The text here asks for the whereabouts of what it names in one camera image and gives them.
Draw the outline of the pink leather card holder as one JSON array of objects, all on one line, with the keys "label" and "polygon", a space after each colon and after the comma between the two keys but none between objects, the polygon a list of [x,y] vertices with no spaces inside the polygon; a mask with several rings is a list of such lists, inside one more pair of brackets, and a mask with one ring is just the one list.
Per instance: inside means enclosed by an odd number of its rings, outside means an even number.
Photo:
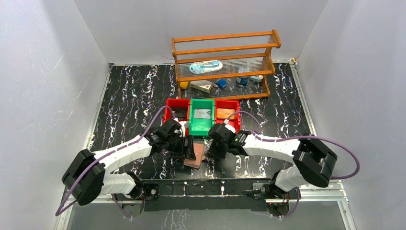
[{"label": "pink leather card holder", "polygon": [[192,152],[195,155],[194,160],[185,159],[183,165],[194,169],[200,169],[201,163],[205,160],[206,146],[203,143],[193,143]]}]

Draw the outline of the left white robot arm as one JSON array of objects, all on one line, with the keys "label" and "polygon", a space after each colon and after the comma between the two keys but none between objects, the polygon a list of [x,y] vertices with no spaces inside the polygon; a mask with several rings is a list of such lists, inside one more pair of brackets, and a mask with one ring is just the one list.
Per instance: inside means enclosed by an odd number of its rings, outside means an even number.
[{"label": "left white robot arm", "polygon": [[83,149],[62,176],[62,183],[81,206],[100,195],[123,194],[130,199],[149,196],[147,184],[133,172],[114,174],[113,171],[164,150],[181,153],[188,126],[186,121],[171,118],[120,145],[95,152]]}]

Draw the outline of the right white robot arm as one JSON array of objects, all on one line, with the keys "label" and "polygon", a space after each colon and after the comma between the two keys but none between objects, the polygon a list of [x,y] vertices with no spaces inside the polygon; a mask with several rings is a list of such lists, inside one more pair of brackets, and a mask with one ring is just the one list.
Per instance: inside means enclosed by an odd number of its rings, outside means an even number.
[{"label": "right white robot arm", "polygon": [[283,198],[289,191],[305,184],[327,187],[337,162],[336,153],[316,136],[270,138],[251,131],[232,132],[224,124],[215,124],[208,132],[212,139],[208,154],[225,158],[235,156],[263,156],[292,164],[272,177],[268,186],[275,198]]}]

